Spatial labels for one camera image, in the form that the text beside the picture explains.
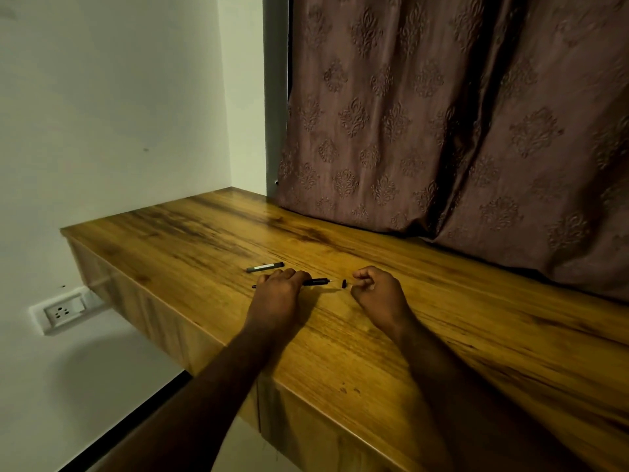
purple curtain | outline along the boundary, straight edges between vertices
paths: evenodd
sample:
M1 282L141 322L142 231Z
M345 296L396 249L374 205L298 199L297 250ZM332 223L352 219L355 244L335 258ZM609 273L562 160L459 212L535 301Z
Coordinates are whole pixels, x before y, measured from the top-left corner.
M629 301L627 0L295 0L279 205Z

hand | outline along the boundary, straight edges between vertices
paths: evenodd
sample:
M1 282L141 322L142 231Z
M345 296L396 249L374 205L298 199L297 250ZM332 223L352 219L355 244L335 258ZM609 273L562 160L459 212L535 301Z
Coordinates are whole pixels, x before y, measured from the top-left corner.
M292 268L261 275L247 312L246 327L272 334L276 339L289 334L297 320L297 297L310 273Z
M371 322L396 344L404 328L417 322L397 278L376 267L353 273L352 296Z

power socket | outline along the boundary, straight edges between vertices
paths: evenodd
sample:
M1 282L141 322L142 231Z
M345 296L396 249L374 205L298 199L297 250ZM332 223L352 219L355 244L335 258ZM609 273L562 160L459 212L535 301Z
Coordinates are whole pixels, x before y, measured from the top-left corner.
M35 323L45 335L51 334L103 305L89 288L80 287L63 296L51 298L29 308Z

wooden desk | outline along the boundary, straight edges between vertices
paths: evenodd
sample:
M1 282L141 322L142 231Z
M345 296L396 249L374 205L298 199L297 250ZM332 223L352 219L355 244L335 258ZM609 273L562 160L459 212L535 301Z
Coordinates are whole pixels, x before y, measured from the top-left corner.
M243 325L274 261L313 277L391 271L421 320L599 470L629 469L629 309L225 189L62 230L86 285L188 371ZM305 471L448 470L394 346L349 290L309 288L308 323L241 414Z

person's left arm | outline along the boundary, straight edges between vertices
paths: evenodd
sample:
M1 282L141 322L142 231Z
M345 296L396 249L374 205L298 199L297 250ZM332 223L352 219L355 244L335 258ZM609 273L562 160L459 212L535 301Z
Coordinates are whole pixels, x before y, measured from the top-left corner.
M308 273L293 269L262 275L242 331L114 448L99 472L210 470L256 377L294 327L307 279Z

